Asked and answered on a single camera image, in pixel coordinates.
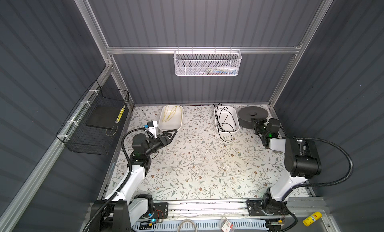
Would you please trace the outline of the black cable spool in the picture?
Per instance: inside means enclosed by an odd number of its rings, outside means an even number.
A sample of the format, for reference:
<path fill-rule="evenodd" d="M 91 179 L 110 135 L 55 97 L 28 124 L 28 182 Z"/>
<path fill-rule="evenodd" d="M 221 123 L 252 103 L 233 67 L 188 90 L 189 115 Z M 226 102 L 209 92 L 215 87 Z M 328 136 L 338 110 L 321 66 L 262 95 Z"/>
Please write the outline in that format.
<path fill-rule="evenodd" d="M 255 122 L 264 121 L 269 116 L 267 110 L 257 107 L 248 106 L 243 107 L 238 112 L 239 125 L 245 129 L 254 129 Z"/>

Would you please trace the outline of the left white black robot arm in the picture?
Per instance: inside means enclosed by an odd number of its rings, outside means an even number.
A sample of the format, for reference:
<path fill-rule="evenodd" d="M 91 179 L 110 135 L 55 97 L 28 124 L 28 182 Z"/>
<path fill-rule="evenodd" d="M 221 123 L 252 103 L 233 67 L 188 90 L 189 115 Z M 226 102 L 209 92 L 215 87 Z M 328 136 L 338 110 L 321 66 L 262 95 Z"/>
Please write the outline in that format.
<path fill-rule="evenodd" d="M 128 155 L 125 139 L 133 132 L 140 131 L 133 138 L 134 154 Z M 95 201 L 91 208 L 91 217 L 83 228 L 84 232 L 101 232 L 102 224 L 110 224 L 111 232 L 133 232 L 140 217 L 151 214 L 154 210 L 153 197 L 137 195 L 134 192 L 142 183 L 151 166 L 151 155 L 169 145 L 177 134 L 176 129 L 164 131 L 155 137 L 147 127 L 128 131 L 122 138 L 121 145 L 127 159 L 127 171 L 123 180 L 104 200 Z"/>

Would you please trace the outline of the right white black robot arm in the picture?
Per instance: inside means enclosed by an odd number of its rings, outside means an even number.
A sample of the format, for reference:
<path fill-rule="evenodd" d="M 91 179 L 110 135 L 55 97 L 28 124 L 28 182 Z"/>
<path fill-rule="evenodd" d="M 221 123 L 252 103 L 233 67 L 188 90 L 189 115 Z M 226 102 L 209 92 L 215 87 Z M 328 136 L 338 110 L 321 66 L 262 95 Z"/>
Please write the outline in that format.
<path fill-rule="evenodd" d="M 298 223 L 297 217 L 287 207 L 289 195 L 295 189 L 302 187 L 330 187 L 345 182 L 353 173 L 353 160 L 343 148 L 325 139 L 315 137 L 278 138 L 280 122 L 277 119 L 253 118 L 251 122 L 255 134 L 259 136 L 265 148 L 283 152 L 285 171 L 279 180 L 266 190 L 260 201 L 247 200 L 247 209 L 249 215 L 253 217 L 260 215 L 292 216 L 294 222 L 284 229 L 287 231 Z M 327 183 L 306 183 L 314 176 L 318 176 L 322 171 L 316 142 L 328 144 L 339 150 L 346 157 L 349 168 L 342 178 Z"/>

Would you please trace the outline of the left white tray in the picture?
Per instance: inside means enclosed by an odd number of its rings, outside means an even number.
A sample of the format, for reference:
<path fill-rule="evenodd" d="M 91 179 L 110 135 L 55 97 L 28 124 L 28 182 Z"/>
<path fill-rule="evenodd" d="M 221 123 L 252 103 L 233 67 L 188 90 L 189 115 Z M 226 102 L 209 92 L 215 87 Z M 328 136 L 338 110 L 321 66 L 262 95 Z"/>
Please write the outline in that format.
<path fill-rule="evenodd" d="M 180 105 L 166 105 L 162 108 L 158 128 L 160 131 L 180 130 L 183 123 L 184 108 Z"/>

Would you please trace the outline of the white tray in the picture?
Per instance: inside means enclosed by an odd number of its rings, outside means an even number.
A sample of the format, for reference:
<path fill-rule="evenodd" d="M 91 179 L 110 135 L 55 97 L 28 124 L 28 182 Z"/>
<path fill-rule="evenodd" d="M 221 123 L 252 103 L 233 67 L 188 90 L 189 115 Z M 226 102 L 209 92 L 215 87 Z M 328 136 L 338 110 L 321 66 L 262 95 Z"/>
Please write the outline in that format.
<path fill-rule="evenodd" d="M 180 105 L 166 105 L 162 108 L 158 128 L 160 131 L 180 130 L 183 123 L 184 108 Z"/>
<path fill-rule="evenodd" d="M 237 112 L 234 107 L 217 106 L 214 109 L 214 119 L 219 135 L 233 135 L 240 129 Z"/>

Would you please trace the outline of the yellow rubber bands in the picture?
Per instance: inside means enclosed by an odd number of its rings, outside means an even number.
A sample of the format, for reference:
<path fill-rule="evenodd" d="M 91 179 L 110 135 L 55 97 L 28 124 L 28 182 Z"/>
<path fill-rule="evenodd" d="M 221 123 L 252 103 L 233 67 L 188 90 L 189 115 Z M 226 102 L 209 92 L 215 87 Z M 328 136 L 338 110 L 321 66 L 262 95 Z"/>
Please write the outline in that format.
<path fill-rule="evenodd" d="M 178 109 L 181 109 L 179 105 L 166 105 L 162 121 L 163 122 L 170 121 L 174 117 Z"/>

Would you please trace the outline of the right white tray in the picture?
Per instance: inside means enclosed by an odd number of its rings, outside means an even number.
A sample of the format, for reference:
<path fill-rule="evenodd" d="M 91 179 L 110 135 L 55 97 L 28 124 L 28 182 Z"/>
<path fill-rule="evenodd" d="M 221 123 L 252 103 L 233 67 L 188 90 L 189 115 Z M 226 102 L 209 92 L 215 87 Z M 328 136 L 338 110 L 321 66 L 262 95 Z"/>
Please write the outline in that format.
<path fill-rule="evenodd" d="M 214 109 L 214 119 L 219 135 L 233 135 L 240 129 L 237 112 L 234 107 L 217 106 Z"/>

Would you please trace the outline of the black box in basket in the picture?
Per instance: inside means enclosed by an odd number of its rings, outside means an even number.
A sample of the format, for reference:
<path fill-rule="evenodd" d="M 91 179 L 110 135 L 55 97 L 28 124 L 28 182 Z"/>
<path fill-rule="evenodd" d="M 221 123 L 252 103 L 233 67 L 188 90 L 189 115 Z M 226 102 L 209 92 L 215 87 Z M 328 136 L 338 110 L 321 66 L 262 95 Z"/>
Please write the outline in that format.
<path fill-rule="evenodd" d="M 98 106 L 86 122 L 86 126 L 111 130 L 119 124 L 125 111 L 123 107 Z"/>

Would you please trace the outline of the small plastic packet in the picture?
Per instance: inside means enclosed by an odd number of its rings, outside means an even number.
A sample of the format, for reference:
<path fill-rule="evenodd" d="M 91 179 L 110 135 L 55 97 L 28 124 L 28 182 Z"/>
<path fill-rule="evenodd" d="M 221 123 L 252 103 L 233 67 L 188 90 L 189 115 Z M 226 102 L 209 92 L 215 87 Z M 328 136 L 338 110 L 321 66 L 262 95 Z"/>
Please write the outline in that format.
<path fill-rule="evenodd" d="M 226 218 L 222 217 L 219 223 L 222 232 L 233 232 L 235 226 Z"/>

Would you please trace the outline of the yellow glue bottle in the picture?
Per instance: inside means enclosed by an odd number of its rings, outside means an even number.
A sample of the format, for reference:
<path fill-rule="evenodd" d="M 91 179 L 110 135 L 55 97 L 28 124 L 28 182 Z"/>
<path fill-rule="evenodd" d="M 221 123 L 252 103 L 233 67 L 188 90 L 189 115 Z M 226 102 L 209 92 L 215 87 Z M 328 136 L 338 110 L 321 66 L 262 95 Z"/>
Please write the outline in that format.
<path fill-rule="evenodd" d="M 308 216 L 306 219 L 304 219 L 303 224 L 306 227 L 309 227 L 310 225 L 312 225 L 314 222 L 321 219 L 322 217 L 323 215 L 320 212 L 315 212 L 312 215 Z"/>

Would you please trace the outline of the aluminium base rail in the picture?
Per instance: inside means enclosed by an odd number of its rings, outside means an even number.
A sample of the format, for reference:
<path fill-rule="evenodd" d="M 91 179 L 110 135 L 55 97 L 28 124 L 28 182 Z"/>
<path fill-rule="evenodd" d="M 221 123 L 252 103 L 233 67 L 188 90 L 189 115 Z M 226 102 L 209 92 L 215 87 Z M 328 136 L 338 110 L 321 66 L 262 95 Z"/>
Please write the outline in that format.
<path fill-rule="evenodd" d="M 169 220 L 217 219 L 225 216 L 229 219 L 242 219 L 250 216 L 247 199 L 184 200 L 167 201 L 168 209 L 164 212 Z M 322 197 L 291 197 L 288 209 L 297 217 L 309 216 L 314 212 L 330 213 Z"/>

